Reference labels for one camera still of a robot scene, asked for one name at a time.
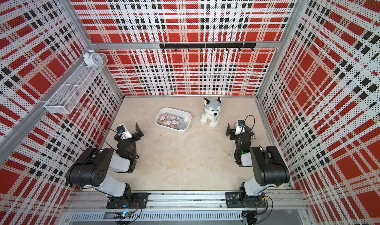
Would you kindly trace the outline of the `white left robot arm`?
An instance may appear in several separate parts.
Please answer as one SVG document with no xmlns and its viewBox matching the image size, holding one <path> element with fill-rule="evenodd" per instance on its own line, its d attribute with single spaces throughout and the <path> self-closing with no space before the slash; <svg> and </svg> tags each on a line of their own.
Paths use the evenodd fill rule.
<svg viewBox="0 0 380 225">
<path fill-rule="evenodd" d="M 135 170 L 139 159 L 136 142 L 144 136 L 138 124 L 135 124 L 135 131 L 131 134 L 124 124 L 118 125 L 114 131 L 117 148 L 86 149 L 67 171 L 66 182 L 95 189 L 108 197 L 132 200 L 130 185 L 108 174 L 108 170 L 122 174 L 131 174 Z"/>
</svg>

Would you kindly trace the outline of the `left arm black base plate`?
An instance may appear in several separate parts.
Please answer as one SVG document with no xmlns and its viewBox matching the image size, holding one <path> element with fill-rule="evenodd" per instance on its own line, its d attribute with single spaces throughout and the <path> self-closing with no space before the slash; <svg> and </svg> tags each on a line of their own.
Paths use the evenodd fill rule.
<svg viewBox="0 0 380 225">
<path fill-rule="evenodd" d="M 106 205 L 107 209 L 145 209 L 149 193 L 133 192 L 131 198 L 109 197 Z"/>
</svg>

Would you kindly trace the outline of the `round clear paper clip jar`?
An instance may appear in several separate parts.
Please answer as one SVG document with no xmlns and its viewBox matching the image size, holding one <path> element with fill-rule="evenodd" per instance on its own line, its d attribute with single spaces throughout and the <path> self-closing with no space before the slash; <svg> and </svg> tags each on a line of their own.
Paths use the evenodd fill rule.
<svg viewBox="0 0 380 225">
<path fill-rule="evenodd" d="M 181 123 L 179 123 L 178 125 L 177 125 L 177 130 L 179 130 L 179 131 L 183 131 L 183 130 L 185 130 L 187 128 L 187 123 L 185 123 L 185 122 L 181 122 Z"/>
</svg>

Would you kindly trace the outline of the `white plastic storage box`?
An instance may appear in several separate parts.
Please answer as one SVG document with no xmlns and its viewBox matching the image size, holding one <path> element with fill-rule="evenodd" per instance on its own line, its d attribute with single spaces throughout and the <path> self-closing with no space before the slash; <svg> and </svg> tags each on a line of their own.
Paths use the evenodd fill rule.
<svg viewBox="0 0 380 225">
<path fill-rule="evenodd" d="M 189 112 L 164 107 L 155 117 L 155 124 L 164 130 L 173 133 L 185 134 L 192 121 L 192 116 Z"/>
</svg>

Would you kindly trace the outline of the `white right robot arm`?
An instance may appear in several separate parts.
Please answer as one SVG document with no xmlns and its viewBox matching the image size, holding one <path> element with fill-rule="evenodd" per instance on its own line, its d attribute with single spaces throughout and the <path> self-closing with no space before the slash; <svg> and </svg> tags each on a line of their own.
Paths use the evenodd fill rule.
<svg viewBox="0 0 380 225">
<path fill-rule="evenodd" d="M 235 142 L 235 163 L 239 167 L 253 169 L 253 177 L 243 182 L 239 188 L 237 197 L 241 203 L 254 201 L 266 189 L 289 182 L 289 170 L 277 147 L 252 146 L 255 133 L 243 121 L 238 121 L 234 128 L 227 126 L 226 136 Z"/>
</svg>

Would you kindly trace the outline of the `square paper clip box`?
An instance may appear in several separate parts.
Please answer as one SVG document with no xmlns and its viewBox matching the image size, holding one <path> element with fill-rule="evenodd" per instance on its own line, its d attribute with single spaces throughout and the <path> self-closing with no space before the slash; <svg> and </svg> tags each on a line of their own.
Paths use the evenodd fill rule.
<svg viewBox="0 0 380 225">
<path fill-rule="evenodd" d="M 165 127 L 169 127 L 170 128 L 170 125 L 171 125 L 171 121 L 170 120 L 164 120 L 164 122 L 162 123 L 162 126 L 165 126 Z"/>
</svg>

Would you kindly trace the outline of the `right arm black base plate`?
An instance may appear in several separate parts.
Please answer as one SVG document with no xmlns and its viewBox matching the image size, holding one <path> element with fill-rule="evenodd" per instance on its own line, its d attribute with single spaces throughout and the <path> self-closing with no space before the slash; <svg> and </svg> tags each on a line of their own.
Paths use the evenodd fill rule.
<svg viewBox="0 0 380 225">
<path fill-rule="evenodd" d="M 228 208 L 266 208 L 267 203 L 264 195 L 247 196 L 239 192 L 226 192 L 225 199 Z"/>
</svg>

